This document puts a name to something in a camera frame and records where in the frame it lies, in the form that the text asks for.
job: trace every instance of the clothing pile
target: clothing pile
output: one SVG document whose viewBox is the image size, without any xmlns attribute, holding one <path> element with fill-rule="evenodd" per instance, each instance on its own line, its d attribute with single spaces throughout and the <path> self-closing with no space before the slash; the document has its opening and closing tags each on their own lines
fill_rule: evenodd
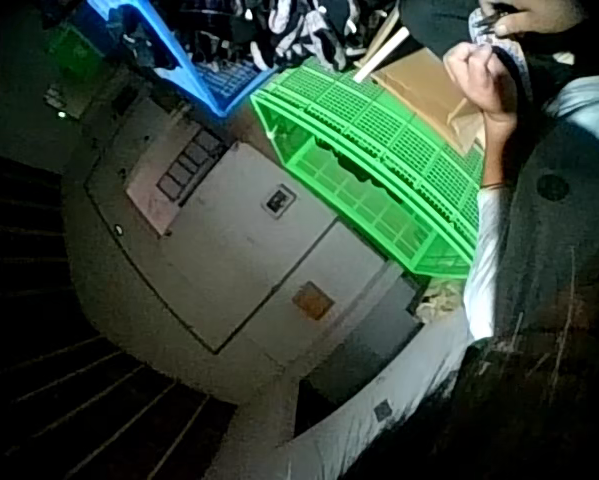
<svg viewBox="0 0 599 480">
<path fill-rule="evenodd" d="M 300 65 L 316 56 L 344 70 L 365 54 L 394 0 L 153 0 L 196 64 L 213 71 L 242 61 L 260 70 Z M 177 63 L 131 6 L 110 12 L 108 29 L 140 66 Z"/>
</svg>

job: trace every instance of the green plastic crate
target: green plastic crate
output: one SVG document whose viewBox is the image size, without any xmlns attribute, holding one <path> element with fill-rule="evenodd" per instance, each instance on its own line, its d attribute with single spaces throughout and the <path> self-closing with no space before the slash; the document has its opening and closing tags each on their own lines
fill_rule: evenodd
<svg viewBox="0 0 599 480">
<path fill-rule="evenodd" d="M 252 96 L 290 172 L 412 272 L 465 278 L 483 152 L 455 152 L 371 81 L 314 60 Z"/>
</svg>

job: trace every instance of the blue plastic crate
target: blue plastic crate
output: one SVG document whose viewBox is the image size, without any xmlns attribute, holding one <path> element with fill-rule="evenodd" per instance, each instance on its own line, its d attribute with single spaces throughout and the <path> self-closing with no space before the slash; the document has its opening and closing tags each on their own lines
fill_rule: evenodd
<svg viewBox="0 0 599 480">
<path fill-rule="evenodd" d="M 132 5 L 139 10 L 179 62 L 179 66 L 173 70 L 155 68 L 155 73 L 201 100 L 220 117 L 226 117 L 244 97 L 274 73 L 274 70 L 260 72 L 250 62 L 235 63 L 232 67 L 218 73 L 203 65 L 193 64 L 148 0 L 88 0 L 88 3 L 106 21 L 112 8 Z"/>
</svg>

